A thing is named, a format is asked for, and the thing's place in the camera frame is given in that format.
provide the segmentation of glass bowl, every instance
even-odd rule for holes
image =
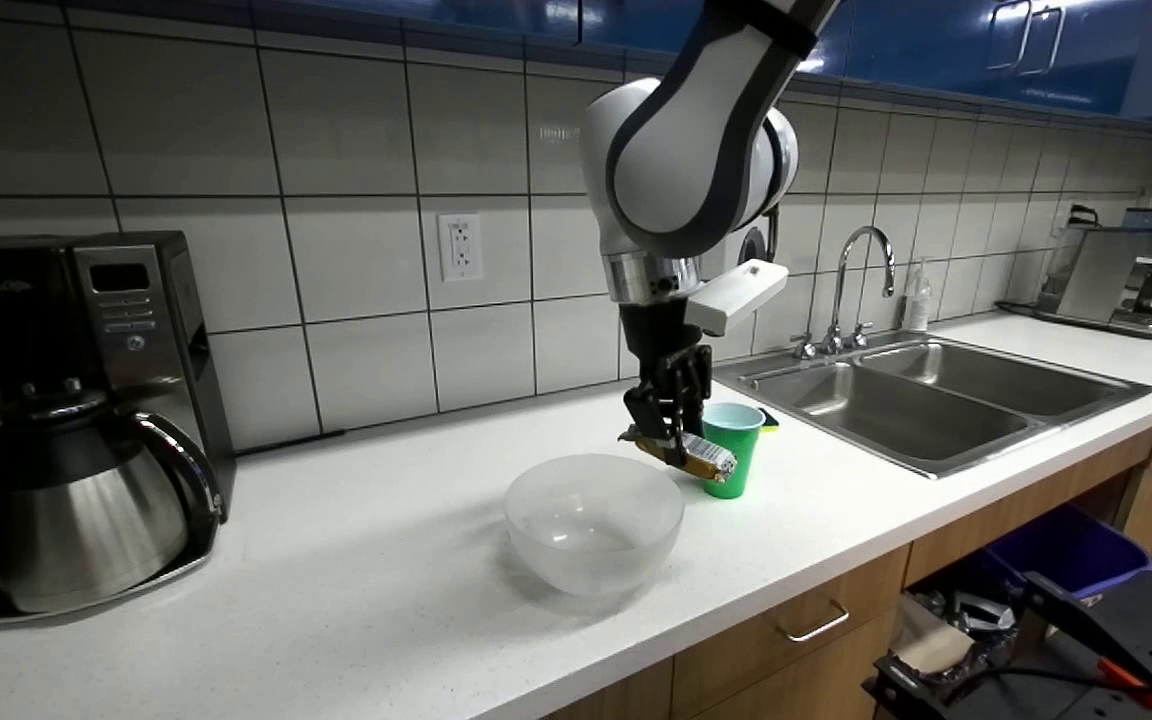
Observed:
[[[514,554],[570,595],[629,595],[665,564],[683,495],[657,463],[566,455],[523,472],[504,501]]]

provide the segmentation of sink basin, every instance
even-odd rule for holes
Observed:
[[[864,370],[977,396],[985,404],[1011,408],[1044,424],[1071,424],[1152,394],[1147,384],[1015,360],[1006,351],[979,351],[943,341],[918,341],[870,351]]]
[[[922,475],[951,475],[1026,438],[1152,394],[926,337],[833,366],[758,360],[719,380]]]
[[[731,380],[764,404],[933,475],[970,468],[1034,432],[1034,419],[1015,414],[856,366]]]

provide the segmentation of coffee maker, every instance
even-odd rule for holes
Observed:
[[[198,570],[227,501],[183,235],[0,235],[0,618]]]
[[[1152,337],[1152,230],[1071,230],[1049,268],[1035,315]]]

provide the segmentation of kitchen counter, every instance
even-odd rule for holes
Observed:
[[[937,337],[1152,384],[1152,341],[1022,315]],[[949,480],[782,416],[743,501],[681,480],[690,518],[657,583],[571,603],[514,564],[499,501],[553,455],[637,455],[625,419],[605,388],[251,455],[199,572],[0,627],[0,720],[539,717],[1152,430],[1152,396]]]

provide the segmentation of wall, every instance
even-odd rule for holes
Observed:
[[[183,230],[244,450],[634,378],[578,119],[629,72],[0,5],[0,232]],[[1152,134],[784,98],[805,163],[782,300],[719,360],[826,333],[839,245],[893,232],[937,315],[1034,295],[1071,199],[1152,198]],[[435,219],[485,224],[445,283]],[[897,300],[852,262],[844,324]]]

